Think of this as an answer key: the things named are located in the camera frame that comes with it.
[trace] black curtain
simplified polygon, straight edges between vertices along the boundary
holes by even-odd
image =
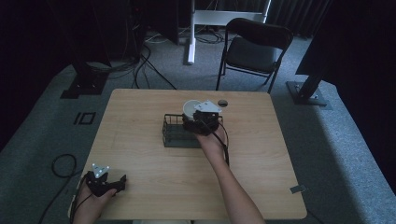
[[[262,12],[269,0],[202,0],[196,1],[197,9]],[[332,0],[272,0],[267,23],[286,26],[295,35],[312,37]]]
[[[396,2],[334,0],[297,74],[334,84],[396,190]]]
[[[53,76],[69,64],[45,0],[0,3],[0,151]]]

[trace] black wire basket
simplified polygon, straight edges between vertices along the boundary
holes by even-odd
[[[201,147],[193,133],[183,128],[183,116],[165,114],[163,117],[163,145],[165,147]]]

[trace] tripod base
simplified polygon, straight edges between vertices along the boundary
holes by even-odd
[[[97,75],[90,84],[81,84],[79,75],[75,77],[69,90],[62,93],[61,99],[77,99],[80,95],[100,95],[105,87],[108,74]]]
[[[318,105],[321,109],[332,110],[330,103],[323,99],[323,96],[319,89],[317,89],[314,94],[308,99],[301,98],[299,96],[300,88],[303,86],[303,82],[287,81],[289,92],[293,101],[296,105]]]

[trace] wooden table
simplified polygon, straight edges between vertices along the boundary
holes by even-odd
[[[109,182],[127,175],[127,189],[103,219],[227,219],[219,183],[200,148],[163,146],[164,114],[188,100],[227,100],[231,169],[266,219],[306,216],[271,97],[264,92],[114,90],[83,174],[110,166]]]

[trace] black cable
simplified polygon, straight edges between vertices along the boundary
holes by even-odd
[[[123,74],[123,75],[120,75],[119,77],[109,77],[107,80],[114,80],[114,79],[118,79],[118,78],[121,78],[121,77],[126,77],[126,76],[128,76],[129,74],[131,74],[133,72],[134,72],[134,68],[131,69],[131,71],[129,71],[129,72]]]
[[[58,173],[56,172],[56,170],[55,170],[56,161],[59,160],[60,158],[63,158],[63,157],[70,157],[70,158],[73,159],[73,163],[74,163],[74,164],[73,164],[72,172],[70,172],[70,175],[60,175],[60,174],[58,174]],[[43,222],[44,217],[45,217],[45,215],[47,214],[47,212],[48,212],[48,210],[50,209],[50,207],[52,206],[53,202],[55,202],[55,200],[58,198],[58,196],[61,194],[61,192],[64,190],[64,188],[65,188],[65,187],[67,186],[67,184],[70,182],[70,179],[71,179],[73,176],[78,175],[78,174],[80,174],[80,173],[82,172],[82,170],[76,172],[76,168],[77,168],[77,160],[76,160],[76,157],[73,156],[73,155],[71,155],[71,154],[63,154],[63,155],[60,155],[60,156],[56,157],[56,158],[52,161],[52,165],[51,165],[51,170],[52,170],[52,172],[53,172],[56,176],[58,176],[58,177],[60,177],[60,178],[67,178],[67,179],[66,179],[66,181],[64,182],[64,185],[59,189],[59,191],[58,191],[58,192],[56,193],[56,195],[52,198],[52,200],[49,202],[49,204],[47,205],[46,209],[45,209],[44,212],[42,213],[42,215],[41,215],[41,217],[40,217],[40,220],[38,221],[39,224]]]
[[[129,71],[129,70],[135,68],[135,67],[136,67],[136,64],[137,64],[136,59],[133,59],[133,60],[127,62],[127,63],[123,63],[123,64],[118,65],[118,66],[115,66],[115,67],[100,68],[100,67],[95,67],[95,66],[93,66],[93,65],[89,65],[89,67],[91,68],[91,70],[92,70],[94,73],[98,73],[98,74],[104,73],[104,74],[107,74],[107,73],[114,73],[114,72]]]
[[[84,201],[83,201],[82,203],[80,203],[79,205],[77,205],[78,197],[79,197],[79,192],[81,191],[81,186],[82,186],[82,183],[85,181],[85,178],[86,178],[86,176],[84,175],[84,176],[81,178],[81,180],[79,181],[78,187],[77,187],[77,190],[76,190],[75,197],[74,197],[73,202],[72,202],[72,205],[71,205],[71,207],[70,207],[70,216],[69,216],[69,222],[70,222],[70,224],[73,224],[74,216],[75,216],[76,211],[77,211],[77,209],[79,208],[79,206],[80,206],[83,202],[85,202],[87,199],[89,199],[89,198],[92,196],[92,194],[91,194],[89,197],[87,197],[86,199],[84,199]]]
[[[309,209],[306,209],[306,211],[308,211],[308,213],[314,217],[320,224],[324,224],[324,222],[322,220],[320,220],[320,218],[318,218],[317,216],[315,216],[315,214],[313,214]]]
[[[230,166],[230,156],[228,154],[229,139],[228,139],[227,131],[225,130],[224,126],[219,122],[219,125],[222,127],[227,137],[227,145],[223,143],[220,137],[203,120],[199,119],[199,121],[202,122],[205,125],[205,127],[219,140],[219,142],[223,147],[225,162],[227,163],[228,166]]]
[[[208,40],[205,38],[201,38],[199,37],[199,35],[213,35],[216,40]],[[206,43],[206,44],[218,44],[221,42],[224,42],[224,36],[222,34],[220,34],[219,32],[214,32],[214,31],[209,31],[208,33],[203,33],[203,34],[198,34],[196,35],[195,39],[197,41],[200,41],[202,43]]]
[[[129,40],[129,29],[128,29],[128,19],[125,19],[125,47],[124,47],[124,51],[122,53],[122,57],[121,59],[123,59],[123,57],[125,56],[125,52],[128,49],[128,40]]]
[[[148,56],[145,57],[143,54],[140,55],[140,56],[143,58],[144,61],[137,67],[137,69],[136,69],[135,72],[134,72],[134,82],[132,83],[132,88],[134,87],[134,84],[136,84],[136,87],[137,87],[138,89],[140,89],[140,87],[139,87],[139,85],[138,85],[138,83],[137,83],[137,75],[138,75],[140,69],[142,69],[142,67],[143,67],[144,65],[146,65],[146,63],[148,63],[148,66],[149,66],[151,69],[153,69],[153,70],[157,73],[157,75],[159,75],[159,76],[160,76],[163,80],[165,80],[174,90],[176,90],[177,88],[176,88],[166,77],[164,77],[163,74],[161,74],[161,73],[157,70],[157,68],[155,68],[155,66],[149,61],[149,57],[151,56],[151,50],[150,50],[150,48],[147,47],[146,45],[144,45],[144,47],[148,50]]]
[[[143,75],[145,77],[146,83],[148,84],[148,89],[151,89],[150,85],[149,85],[149,78],[148,78],[148,74],[146,73],[146,66],[143,67]]]

